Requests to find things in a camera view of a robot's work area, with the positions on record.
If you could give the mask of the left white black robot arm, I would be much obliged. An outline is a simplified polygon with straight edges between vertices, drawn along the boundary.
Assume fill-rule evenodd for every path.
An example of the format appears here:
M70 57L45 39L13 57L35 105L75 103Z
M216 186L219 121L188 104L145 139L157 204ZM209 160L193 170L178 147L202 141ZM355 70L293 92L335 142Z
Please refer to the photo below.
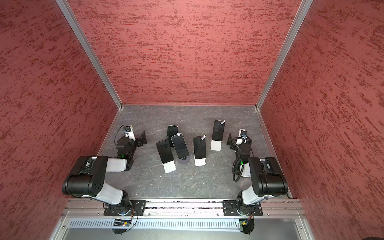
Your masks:
M117 143L118 155L81 156L63 183L62 192L73 198L90 198L103 203L105 216L143 216L147 201L131 201L127 191L105 182L107 173L122 173L132 169L138 147L147 143L146 133L135 137L126 133Z

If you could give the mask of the white phone stand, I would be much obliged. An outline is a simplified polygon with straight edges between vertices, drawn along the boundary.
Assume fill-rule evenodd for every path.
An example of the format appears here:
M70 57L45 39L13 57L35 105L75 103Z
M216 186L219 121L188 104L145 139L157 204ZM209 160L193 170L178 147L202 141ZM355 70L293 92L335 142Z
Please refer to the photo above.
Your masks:
M212 151L221 151L222 142L211 140L211 150Z
M195 166L204 166L206 164L206 157L206 152L194 152Z

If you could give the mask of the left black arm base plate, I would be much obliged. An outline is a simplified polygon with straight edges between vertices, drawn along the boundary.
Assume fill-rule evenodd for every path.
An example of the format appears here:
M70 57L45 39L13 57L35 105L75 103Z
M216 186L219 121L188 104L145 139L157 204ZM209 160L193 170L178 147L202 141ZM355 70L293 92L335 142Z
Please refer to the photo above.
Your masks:
M126 205L120 203L117 205L111 205L103 203L104 216L118 216L128 217L131 215L142 216L146 207L146 200L133 200L128 201Z

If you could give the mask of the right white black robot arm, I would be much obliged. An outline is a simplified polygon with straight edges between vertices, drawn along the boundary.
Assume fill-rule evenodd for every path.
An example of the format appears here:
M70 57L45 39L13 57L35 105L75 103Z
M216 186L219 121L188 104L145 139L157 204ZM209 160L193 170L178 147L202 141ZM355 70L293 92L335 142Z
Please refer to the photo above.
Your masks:
M232 166L233 181L250 178L251 186L241 190L235 201L223 201L225 216L253 217L261 216L260 202L288 193L288 184L276 158L254 157L252 140L245 130L233 138L229 135L227 145L235 150Z

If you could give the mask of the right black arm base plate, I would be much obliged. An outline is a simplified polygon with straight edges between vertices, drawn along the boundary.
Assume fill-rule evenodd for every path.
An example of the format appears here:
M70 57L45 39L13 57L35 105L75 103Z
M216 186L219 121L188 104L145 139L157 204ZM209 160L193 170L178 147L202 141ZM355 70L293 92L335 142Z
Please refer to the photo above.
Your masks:
M224 216L236 216L236 217L250 217L251 214L255 217L263 215L263 210L260 203L254 205L240 204L237 201L226 200L223 201Z

